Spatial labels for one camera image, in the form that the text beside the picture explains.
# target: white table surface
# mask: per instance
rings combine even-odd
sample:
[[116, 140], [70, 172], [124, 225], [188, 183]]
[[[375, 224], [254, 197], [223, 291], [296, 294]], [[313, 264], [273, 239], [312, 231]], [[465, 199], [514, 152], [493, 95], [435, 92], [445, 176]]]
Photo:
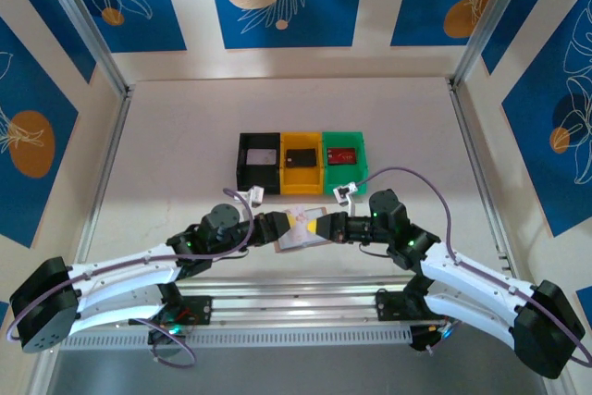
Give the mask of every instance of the white table surface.
[[[450, 203], [455, 248], [500, 268], [446, 81], [417, 79], [183, 80], [137, 85], [87, 260], [147, 250], [197, 223], [236, 187], [239, 133], [364, 133], [370, 171], [405, 166], [432, 179]], [[368, 215], [373, 191], [392, 188], [411, 220], [445, 236], [438, 198], [419, 179], [389, 172], [371, 182], [357, 205]], [[297, 203], [340, 211], [328, 196], [268, 196], [258, 210]], [[384, 248], [370, 246], [383, 253]], [[295, 278], [392, 275], [390, 260], [357, 245], [324, 245], [276, 253], [252, 249], [214, 264], [202, 277]]]

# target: black card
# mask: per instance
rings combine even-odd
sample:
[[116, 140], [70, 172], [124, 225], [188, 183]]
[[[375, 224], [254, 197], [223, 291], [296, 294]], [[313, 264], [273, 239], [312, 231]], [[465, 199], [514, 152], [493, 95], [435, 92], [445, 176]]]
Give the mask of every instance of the black card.
[[316, 150], [314, 148], [286, 150], [286, 167], [316, 167]]

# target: purple cable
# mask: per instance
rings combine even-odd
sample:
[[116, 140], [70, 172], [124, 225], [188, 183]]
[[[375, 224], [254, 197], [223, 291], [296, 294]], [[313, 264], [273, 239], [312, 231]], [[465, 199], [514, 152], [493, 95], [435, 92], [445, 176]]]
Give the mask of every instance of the purple cable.
[[[448, 206], [448, 203], [446, 202], [446, 199], [444, 199], [444, 196], [442, 195], [442, 193], [436, 188], [436, 186], [429, 179], [424, 177], [423, 175], [417, 173], [414, 170], [411, 170], [410, 168], [406, 168], [406, 167], [386, 167], [386, 168], [382, 168], [382, 169], [378, 170], [376, 173], [373, 173], [372, 175], [370, 175], [366, 179], [361, 180], [360, 182], [357, 182], [355, 185], [356, 185], [356, 187], [359, 188], [360, 186], [364, 185], [366, 182], [374, 179], [376, 176], [378, 176], [382, 173], [385, 173], [386, 171], [404, 171], [404, 172], [410, 173], [410, 174], [414, 175], [415, 177], [421, 179], [425, 184], [427, 184], [427, 186], [430, 189], [432, 189], [434, 191], [434, 193], [436, 194], [436, 196], [439, 198], [440, 202], [442, 203], [442, 206], [444, 207], [444, 211], [446, 212], [446, 221], [447, 221], [446, 222], [446, 249], [448, 250], [448, 254], [449, 254], [450, 258], [452, 258], [452, 260], [456, 264], [458, 264], [462, 268], [469, 270], [470, 272], [478, 275], [479, 277], [484, 278], [484, 279], [488, 280], [489, 282], [492, 282], [492, 283], [498, 285], [499, 287], [502, 287], [504, 290], [508, 290], [510, 288], [510, 285], [508, 283], [506, 283], [496, 277], [493, 277], [493, 276], [489, 275], [489, 273], [484, 272], [483, 270], [479, 270], [478, 268], [473, 267], [472, 265], [466, 264], [462, 260], [457, 259], [456, 253], [452, 250], [452, 214], [450, 213], [450, 208]], [[519, 290], [516, 290], [515, 294], [519, 298], [524, 300], [525, 302], [530, 302], [538, 310], [540, 310], [543, 314], [545, 314], [545, 316], [548, 319], [550, 319], [553, 322], [553, 324], [555, 324], [555, 326], [557, 326], [561, 330], [561, 332], [563, 332], [567, 336], [567, 338], [569, 338], [580, 351], [582, 351], [582, 353], [584, 354], [584, 356], [587, 359], [587, 362], [584, 360], [581, 360], [579, 358], [575, 358], [573, 356], [570, 358], [570, 360], [572, 360], [574, 363], [578, 363], [584, 367], [592, 368], [592, 354], [588, 351], [586, 346], [584, 344], [582, 344], [582, 341], [580, 341], [572, 333], [572, 331], [562, 323], [562, 321], [557, 316], [555, 316], [549, 310], [547, 310], [547, 308], [545, 308], [542, 304], [540, 304], [540, 302], [534, 300], [533, 298], [526, 295], [525, 293], [523, 293]]]
[[[151, 263], [152, 261], [173, 261], [173, 260], [179, 260], [179, 259], [186, 259], [186, 260], [192, 260], [192, 261], [201, 260], [201, 259], [217, 259], [217, 258], [222, 258], [224, 256], [228, 256], [229, 254], [233, 254], [233, 253], [237, 252], [238, 250], [240, 250], [242, 247], [244, 247], [247, 244], [247, 242], [249, 241], [249, 239], [251, 238], [251, 236], [253, 235], [253, 230], [254, 230], [253, 212], [251, 211], [249, 204], [237, 192], [235, 192], [231, 189], [223, 189], [222, 192], [224, 194], [226, 194], [227, 196], [230, 196], [231, 198], [237, 198], [240, 201], [240, 203], [242, 205], [244, 205], [244, 207], [246, 208], [247, 216], [249, 217], [249, 229], [247, 230], [247, 234], [245, 235], [244, 239], [236, 247], [228, 250], [227, 252], [213, 253], [213, 254], [162, 254], [159, 256], [150, 257], [150, 259], [148, 259], [148, 263]], [[82, 275], [79, 275], [77, 277], [68, 279], [64, 282], [57, 284], [55, 287], [46, 291], [45, 293], [43, 293], [39, 297], [35, 298], [29, 305], [27, 305], [27, 307], [25, 307], [23, 310], [21, 310], [18, 313], [18, 315], [15, 317], [14, 321], [12, 323], [10, 323], [10, 325], [8, 326], [8, 330], [6, 331], [6, 339], [9, 342], [19, 341], [20, 337], [15, 337], [12, 335], [12, 333], [17, 328], [17, 325], [20, 323], [20, 321], [22, 321], [23, 318], [25, 316], [27, 316], [35, 307], [37, 307], [39, 304], [44, 302], [47, 298], [49, 298], [50, 296], [59, 292], [60, 290], [64, 289], [65, 287], [76, 284], [77, 282], [80, 282], [84, 279], [90, 279], [91, 277], [97, 277], [97, 276], [103, 275], [105, 273], [113, 272], [114, 270], [119, 270], [121, 268], [126, 268], [126, 267], [130, 267], [132, 265], [137, 265], [137, 264], [146, 264], [146, 260], [144, 258], [130, 259], [130, 260], [124, 261], [122, 263], [108, 265], [108, 266], [102, 267], [102, 268], [97, 268], [96, 270], [93, 270], [89, 274], [82, 274]], [[168, 330], [166, 330], [164, 328], [157, 328], [157, 325], [152, 323], [151, 321], [148, 321], [145, 319], [138, 319], [137, 321], [145, 324], [146, 326], [156, 328], [161, 333], [163, 333], [167, 337], [171, 338], [173, 341], [175, 341], [177, 344], [179, 344], [183, 349], [188, 351], [193, 359], [193, 364], [173, 364], [173, 363], [166, 362], [165, 360], [163, 360], [162, 358], [160, 358], [158, 356], [155, 356], [158, 359], [159, 363], [166, 364], [171, 367], [178, 367], [178, 368], [191, 367], [192, 365], [195, 364], [195, 355], [193, 354], [191, 349], [189, 349], [189, 346], [187, 346], [183, 342], [182, 339], [178, 339], [177, 337], [175, 337], [173, 334], [169, 333]], [[156, 350], [155, 350], [155, 345], [154, 345], [153, 346], [153, 354], [155, 354], [155, 353], [156, 353]]]

